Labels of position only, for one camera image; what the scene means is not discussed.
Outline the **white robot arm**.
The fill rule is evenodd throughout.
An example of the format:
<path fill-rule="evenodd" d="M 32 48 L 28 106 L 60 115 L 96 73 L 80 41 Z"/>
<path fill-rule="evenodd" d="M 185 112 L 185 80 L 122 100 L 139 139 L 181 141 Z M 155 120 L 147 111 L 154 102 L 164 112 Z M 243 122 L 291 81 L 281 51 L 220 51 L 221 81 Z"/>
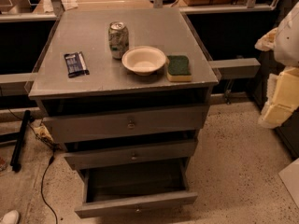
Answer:
<path fill-rule="evenodd" d="M 255 44 L 261 51 L 272 50 L 278 63 L 285 66 L 278 75 L 270 74 L 259 124 L 274 129 L 281 126 L 299 107 L 299 2 L 277 28 Z"/>

